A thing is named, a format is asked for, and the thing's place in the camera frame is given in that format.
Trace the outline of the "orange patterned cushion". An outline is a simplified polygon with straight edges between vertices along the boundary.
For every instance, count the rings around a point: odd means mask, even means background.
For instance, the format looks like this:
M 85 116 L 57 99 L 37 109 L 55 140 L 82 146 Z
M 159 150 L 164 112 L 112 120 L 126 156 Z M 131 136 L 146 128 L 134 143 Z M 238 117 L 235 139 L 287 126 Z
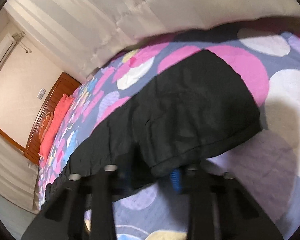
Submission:
M 53 120 L 53 112 L 47 113 L 39 128 L 39 141 L 42 142 Z

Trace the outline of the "black padded jacket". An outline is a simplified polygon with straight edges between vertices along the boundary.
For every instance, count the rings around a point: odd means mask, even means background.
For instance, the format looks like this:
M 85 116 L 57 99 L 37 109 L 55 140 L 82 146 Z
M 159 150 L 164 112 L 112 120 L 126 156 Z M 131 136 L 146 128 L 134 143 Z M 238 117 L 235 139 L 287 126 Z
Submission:
M 50 200 L 73 173 L 116 165 L 131 196 L 179 166 L 216 157 L 261 130 L 260 110 L 241 76 L 208 50 L 153 78 L 74 151 L 46 186 Z

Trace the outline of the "wooden headboard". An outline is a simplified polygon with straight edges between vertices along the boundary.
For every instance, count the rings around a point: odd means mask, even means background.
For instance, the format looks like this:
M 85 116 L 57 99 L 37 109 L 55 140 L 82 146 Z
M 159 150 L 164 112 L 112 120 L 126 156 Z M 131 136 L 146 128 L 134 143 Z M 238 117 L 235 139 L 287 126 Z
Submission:
M 61 100 L 63 94 L 66 94 L 67 96 L 72 95 L 80 85 L 81 83 L 79 81 L 71 77 L 69 74 L 62 72 L 48 93 L 33 123 L 24 151 L 24 156 L 34 164 L 39 165 L 39 129 L 45 116 L 49 112 L 55 110 L 55 107 L 59 100 Z

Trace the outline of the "red pillow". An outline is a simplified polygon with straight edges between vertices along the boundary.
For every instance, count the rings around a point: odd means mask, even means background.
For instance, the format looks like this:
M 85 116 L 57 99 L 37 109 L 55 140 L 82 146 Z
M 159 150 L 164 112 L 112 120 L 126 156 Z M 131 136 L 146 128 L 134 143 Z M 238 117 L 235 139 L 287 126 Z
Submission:
M 50 125 L 48 128 L 46 128 L 46 132 L 44 132 L 42 135 L 39 155 L 44 159 L 44 161 L 47 161 L 55 136 L 73 100 L 73 96 L 67 96 L 66 94 L 63 94 L 61 100 L 59 100 L 57 103 L 57 106 L 53 112 L 53 118 L 50 121 Z

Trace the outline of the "white air conditioner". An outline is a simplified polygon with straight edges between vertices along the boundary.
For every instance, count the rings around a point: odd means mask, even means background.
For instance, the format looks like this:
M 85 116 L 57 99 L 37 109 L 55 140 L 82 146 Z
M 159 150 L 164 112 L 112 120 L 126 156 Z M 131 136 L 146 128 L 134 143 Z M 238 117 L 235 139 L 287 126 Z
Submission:
M 7 34 L 2 41 L 0 42 L 0 71 L 9 57 L 11 51 L 17 45 L 16 40 L 12 37 L 11 34 Z

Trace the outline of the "colourful dotted bed blanket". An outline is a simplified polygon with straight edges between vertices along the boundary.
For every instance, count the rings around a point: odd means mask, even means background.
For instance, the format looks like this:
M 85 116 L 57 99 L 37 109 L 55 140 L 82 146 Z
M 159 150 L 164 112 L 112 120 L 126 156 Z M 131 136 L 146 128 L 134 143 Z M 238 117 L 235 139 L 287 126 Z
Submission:
M 167 173 L 190 156 L 234 172 L 285 236 L 300 223 L 300 21 L 158 37 L 73 96 L 40 161 L 40 206 L 70 168 L 95 174 L 135 150 L 155 182 L 115 203 L 119 239 L 185 238 L 187 201 Z

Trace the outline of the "beige curtain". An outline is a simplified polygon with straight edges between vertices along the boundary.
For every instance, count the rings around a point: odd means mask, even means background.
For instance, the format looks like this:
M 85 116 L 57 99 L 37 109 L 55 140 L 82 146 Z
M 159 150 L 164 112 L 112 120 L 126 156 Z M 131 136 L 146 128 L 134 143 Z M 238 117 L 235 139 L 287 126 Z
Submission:
M 300 0 L 8 0 L 5 10 L 64 70 L 84 79 L 147 37 L 269 16 Z

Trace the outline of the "wall switch panel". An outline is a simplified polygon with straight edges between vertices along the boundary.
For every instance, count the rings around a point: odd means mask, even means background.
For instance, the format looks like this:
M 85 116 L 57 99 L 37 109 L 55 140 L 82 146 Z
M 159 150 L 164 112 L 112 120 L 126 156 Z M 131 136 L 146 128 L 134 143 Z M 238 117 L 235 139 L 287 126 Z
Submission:
M 44 97 L 45 93 L 46 93 L 46 90 L 44 88 L 42 88 L 39 91 L 38 95 L 37 95 L 37 99 L 42 100 L 42 98 Z

